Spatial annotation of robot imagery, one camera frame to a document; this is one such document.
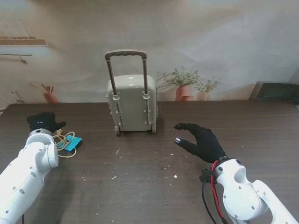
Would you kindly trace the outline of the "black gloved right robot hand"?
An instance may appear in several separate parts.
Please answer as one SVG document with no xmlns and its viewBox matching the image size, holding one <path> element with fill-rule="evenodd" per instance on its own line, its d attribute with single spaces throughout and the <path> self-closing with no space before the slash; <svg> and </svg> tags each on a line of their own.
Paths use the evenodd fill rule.
<svg viewBox="0 0 299 224">
<path fill-rule="evenodd" d="M 176 130 L 188 130 L 195 137 L 196 144 L 182 138 L 176 138 L 174 141 L 178 146 L 201 160 L 214 163 L 219 158 L 227 156 L 210 129 L 193 123 L 179 123 L 174 128 Z"/>
</svg>

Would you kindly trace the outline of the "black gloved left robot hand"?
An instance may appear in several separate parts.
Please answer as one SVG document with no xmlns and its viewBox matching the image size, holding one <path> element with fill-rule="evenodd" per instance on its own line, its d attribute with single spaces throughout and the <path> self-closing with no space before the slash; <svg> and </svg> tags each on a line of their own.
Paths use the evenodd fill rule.
<svg viewBox="0 0 299 224">
<path fill-rule="evenodd" d="M 38 133 L 53 135 L 54 132 L 66 126 L 66 122 L 57 123 L 53 112 L 41 112 L 27 117 L 30 133 L 29 136 Z"/>
</svg>

